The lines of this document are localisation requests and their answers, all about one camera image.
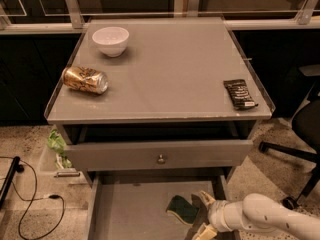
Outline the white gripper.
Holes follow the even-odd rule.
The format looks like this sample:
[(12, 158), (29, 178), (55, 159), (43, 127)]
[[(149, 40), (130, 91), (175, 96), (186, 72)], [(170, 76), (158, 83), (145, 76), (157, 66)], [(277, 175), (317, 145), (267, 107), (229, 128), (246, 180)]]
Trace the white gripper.
[(230, 232), (231, 229), (226, 223), (224, 216), (224, 208), (228, 204), (225, 200), (218, 200), (206, 191), (198, 191), (191, 194), (192, 203), (200, 208), (204, 206), (209, 208), (208, 220), (211, 225), (202, 223), (198, 228), (192, 240), (212, 240), (217, 236), (218, 232)]

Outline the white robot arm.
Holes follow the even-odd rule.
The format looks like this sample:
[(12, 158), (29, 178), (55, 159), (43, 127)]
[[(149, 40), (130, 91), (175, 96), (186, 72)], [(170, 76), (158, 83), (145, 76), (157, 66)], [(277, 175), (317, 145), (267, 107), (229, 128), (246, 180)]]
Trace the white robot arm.
[(252, 193), (242, 201), (216, 200), (205, 191), (199, 193), (207, 209), (192, 240), (212, 240), (219, 232), (235, 230), (258, 234), (286, 232), (299, 240), (320, 240), (320, 219), (289, 210), (262, 194)]

